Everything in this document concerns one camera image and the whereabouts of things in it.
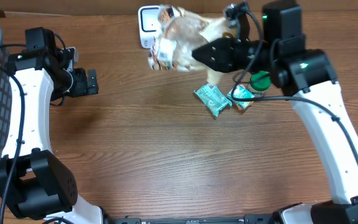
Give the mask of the small green white sachet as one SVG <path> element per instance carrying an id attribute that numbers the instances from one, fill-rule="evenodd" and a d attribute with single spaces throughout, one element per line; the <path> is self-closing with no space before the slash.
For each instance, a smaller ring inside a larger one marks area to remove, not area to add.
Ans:
<path id="1" fill-rule="evenodd" d="M 233 100 L 232 97 L 239 99 L 251 99 L 254 98 L 254 95 L 243 84 L 239 84 L 235 89 L 232 89 L 227 94 L 227 98 L 232 102 L 235 102 L 236 100 Z"/>

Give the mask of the green lid seasoning jar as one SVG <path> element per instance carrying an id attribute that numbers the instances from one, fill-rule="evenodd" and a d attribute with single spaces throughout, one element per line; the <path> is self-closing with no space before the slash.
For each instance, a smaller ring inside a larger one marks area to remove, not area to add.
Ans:
<path id="1" fill-rule="evenodd" d="M 271 84 L 269 72 L 260 71 L 251 75 L 247 89 L 255 97 L 261 97 L 270 88 Z"/>

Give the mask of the teal snack packet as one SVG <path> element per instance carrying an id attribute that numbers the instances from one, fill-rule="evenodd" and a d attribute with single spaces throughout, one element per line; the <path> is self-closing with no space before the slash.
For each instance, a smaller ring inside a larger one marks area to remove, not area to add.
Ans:
<path id="1" fill-rule="evenodd" d="M 204 103 L 215 117 L 219 116 L 221 111 L 232 106 L 232 102 L 212 83 L 207 83 L 201 86 L 198 90 L 194 90 L 193 93 Z"/>

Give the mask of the brown cookie bag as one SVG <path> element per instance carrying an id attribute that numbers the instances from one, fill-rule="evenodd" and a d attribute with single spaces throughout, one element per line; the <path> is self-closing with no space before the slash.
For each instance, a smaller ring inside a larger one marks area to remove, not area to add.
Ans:
<path id="1" fill-rule="evenodd" d="M 160 29 L 148 56 L 152 70 L 194 72 L 205 70 L 208 83 L 217 85 L 223 73 L 216 72 L 192 56 L 192 51 L 220 37 L 235 37 L 237 29 L 229 27 L 225 17 L 202 17 L 182 7 L 161 5 Z"/>

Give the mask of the small orange sachet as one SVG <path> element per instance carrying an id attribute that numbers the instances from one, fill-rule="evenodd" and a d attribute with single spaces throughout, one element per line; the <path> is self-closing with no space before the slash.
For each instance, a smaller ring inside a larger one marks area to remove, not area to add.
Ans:
<path id="1" fill-rule="evenodd" d="M 234 103 L 239 111 L 244 111 L 252 104 L 252 101 L 235 101 Z"/>

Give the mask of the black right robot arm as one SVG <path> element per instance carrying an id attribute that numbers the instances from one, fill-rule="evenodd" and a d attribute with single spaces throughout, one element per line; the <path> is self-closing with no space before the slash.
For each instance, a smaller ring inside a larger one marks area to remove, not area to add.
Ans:
<path id="1" fill-rule="evenodd" d="M 328 56 L 307 49 L 301 7 L 296 1 L 273 1 L 256 21 L 259 39 L 250 41 L 248 4 L 225 8 L 224 17 L 237 29 L 234 38 L 220 37 L 194 49 L 192 56 L 217 72 L 268 72 L 304 122 L 326 172 L 331 198 L 296 203 L 269 216 L 270 223 L 358 223 L 358 136 L 342 99 L 341 86 Z"/>

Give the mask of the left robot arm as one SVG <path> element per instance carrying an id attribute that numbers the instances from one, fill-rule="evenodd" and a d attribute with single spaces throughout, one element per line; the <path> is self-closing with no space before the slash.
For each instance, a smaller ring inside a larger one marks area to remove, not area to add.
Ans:
<path id="1" fill-rule="evenodd" d="M 94 70 L 76 68 L 78 56 L 53 31 L 25 31 L 22 51 L 2 71 L 11 85 L 10 127 L 0 159 L 1 210 L 44 223 L 108 223 L 105 211 L 78 193 L 73 173 L 55 157 L 49 109 L 66 97 L 95 95 Z"/>

